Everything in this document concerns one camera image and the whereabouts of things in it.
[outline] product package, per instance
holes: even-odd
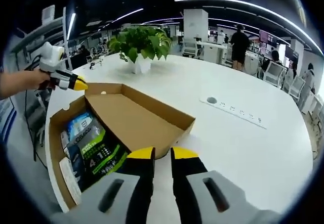
[[[111,137],[89,112],[68,123],[66,133],[61,134],[62,146],[65,145],[66,134],[68,144],[64,152],[71,161],[82,192],[102,176],[120,168],[127,157],[124,146]]]

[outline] cable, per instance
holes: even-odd
[[[31,135],[31,131],[30,131],[30,127],[29,127],[29,122],[28,122],[28,119],[27,119],[27,90],[25,91],[25,119],[26,119],[26,123],[27,123],[27,127],[28,127],[28,132],[29,132],[29,135],[30,135],[30,139],[31,139],[31,142],[32,142],[32,147],[33,147],[33,154],[34,154],[34,161],[36,161],[36,156],[37,158],[39,159],[39,161],[42,163],[43,167],[47,169],[47,167],[45,166],[45,164],[43,163],[43,161],[41,160],[41,158],[39,157],[37,151],[36,151],[36,147],[34,145],[34,140],[33,140],[33,137]]]

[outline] cardboard box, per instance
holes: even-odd
[[[50,149],[54,174],[62,196],[71,209],[75,206],[66,187],[59,162],[65,157],[61,132],[68,122],[85,112],[97,116],[130,152],[154,146],[156,158],[189,134],[195,119],[124,84],[89,83],[85,95],[60,110],[50,121]]]

